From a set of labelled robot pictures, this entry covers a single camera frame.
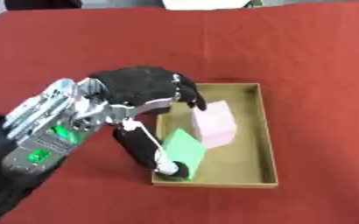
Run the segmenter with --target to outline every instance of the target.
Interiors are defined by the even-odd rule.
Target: green light
[[[34,150],[32,153],[27,155],[27,161],[33,162],[34,164],[40,164],[45,159],[49,158],[52,153],[47,150]]]
[[[71,144],[77,144],[80,142],[81,136],[79,133],[73,133],[61,125],[54,126],[48,130],[49,133],[54,133],[63,139],[66,139]]]

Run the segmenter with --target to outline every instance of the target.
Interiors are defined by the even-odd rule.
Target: green cube
[[[176,129],[163,143],[167,156],[172,161],[182,162],[189,168],[189,176],[192,179],[204,158],[206,148],[198,140],[187,134],[183,129]]]

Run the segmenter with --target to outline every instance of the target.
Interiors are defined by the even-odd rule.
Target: foam block
[[[194,134],[207,149],[231,143],[236,135],[235,119],[225,101],[208,104],[206,111],[192,112]]]
[[[187,134],[183,129],[176,129],[163,143],[167,156],[172,161],[182,162],[189,168],[187,179],[194,177],[206,148],[202,143]]]

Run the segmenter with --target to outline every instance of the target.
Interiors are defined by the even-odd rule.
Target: red tablecloth
[[[261,83],[279,187],[148,185],[106,129],[1,223],[359,223],[359,3],[0,16],[0,112],[60,77],[140,64]]]

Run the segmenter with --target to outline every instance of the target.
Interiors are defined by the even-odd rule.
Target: table surface
[[[359,3],[0,16],[0,112],[132,65],[261,83],[279,187],[151,186],[105,129],[0,223],[359,223]]]

